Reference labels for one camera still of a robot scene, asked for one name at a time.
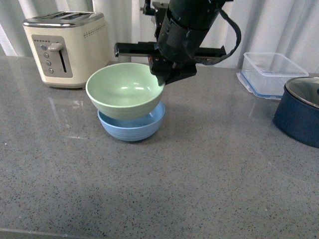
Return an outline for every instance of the blue bowl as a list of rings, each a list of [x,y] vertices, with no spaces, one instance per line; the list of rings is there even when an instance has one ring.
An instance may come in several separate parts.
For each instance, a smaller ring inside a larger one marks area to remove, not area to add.
[[[138,119],[113,119],[98,111],[104,129],[113,137],[123,141],[139,141],[150,137],[161,125],[165,113],[163,102],[146,116]]]

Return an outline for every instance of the stacked bowls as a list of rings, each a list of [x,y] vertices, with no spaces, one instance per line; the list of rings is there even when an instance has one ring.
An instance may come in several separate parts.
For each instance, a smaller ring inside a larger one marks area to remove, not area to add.
[[[149,66],[119,63],[95,72],[86,93],[104,129],[115,138],[137,141],[157,131],[165,113],[159,85]]]

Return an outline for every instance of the toaster slot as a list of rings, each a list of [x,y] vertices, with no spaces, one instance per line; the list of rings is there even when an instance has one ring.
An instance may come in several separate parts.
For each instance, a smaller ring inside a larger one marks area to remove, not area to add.
[[[63,71],[66,73],[66,67],[65,67],[65,62],[64,62],[64,59],[63,59],[63,55],[62,55],[62,50],[59,50],[59,55],[60,55],[60,59],[61,59],[61,62],[62,62]]]

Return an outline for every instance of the black cable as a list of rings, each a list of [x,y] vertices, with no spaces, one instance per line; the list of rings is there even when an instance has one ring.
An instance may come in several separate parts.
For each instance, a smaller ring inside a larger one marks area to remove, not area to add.
[[[225,19],[229,25],[231,25],[231,27],[234,29],[235,33],[236,33],[236,46],[234,49],[232,49],[228,54],[218,58],[218,59],[205,59],[202,57],[193,57],[193,60],[196,61],[196,63],[200,63],[203,65],[215,65],[225,59],[227,59],[228,57],[230,57],[238,48],[240,42],[241,42],[241,31],[239,26],[232,20],[229,18],[229,16],[227,15],[227,13],[225,13],[220,7],[217,8],[218,12],[220,13],[220,15],[223,17],[223,19]]]

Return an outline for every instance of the toaster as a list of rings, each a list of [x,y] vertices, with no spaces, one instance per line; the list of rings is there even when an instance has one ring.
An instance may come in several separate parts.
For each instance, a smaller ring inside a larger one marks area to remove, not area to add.
[[[48,86],[84,88],[89,77],[109,62],[100,12],[60,11],[25,19],[23,28]]]

